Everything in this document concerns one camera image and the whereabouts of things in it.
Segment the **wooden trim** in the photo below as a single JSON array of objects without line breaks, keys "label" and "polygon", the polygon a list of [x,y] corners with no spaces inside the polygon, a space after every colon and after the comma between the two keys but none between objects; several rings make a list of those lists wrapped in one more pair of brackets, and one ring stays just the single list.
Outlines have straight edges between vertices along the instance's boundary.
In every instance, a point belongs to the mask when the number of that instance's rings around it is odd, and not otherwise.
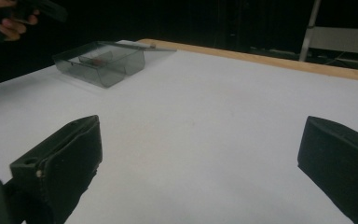
[{"label": "wooden trim", "polygon": [[334,67],[334,66],[316,64],[316,63],[303,63],[303,62],[271,58],[271,57],[254,55],[254,54],[234,52],[234,51],[223,50],[223,49],[210,49],[205,47],[173,43],[173,42],[167,42],[167,41],[161,41],[155,39],[142,39],[139,40],[138,42],[145,43],[145,44],[156,44],[158,47],[162,47],[162,48],[165,47],[165,48],[179,49],[179,50],[185,50],[190,52],[197,52],[197,53],[209,54],[214,56],[226,57],[231,59],[244,60],[252,63],[262,63],[262,64],[267,64],[267,65],[272,65],[282,68],[294,69],[298,71],[311,72],[320,75],[326,75],[332,77],[344,77],[344,78],[358,80],[358,70],[356,69]]}]

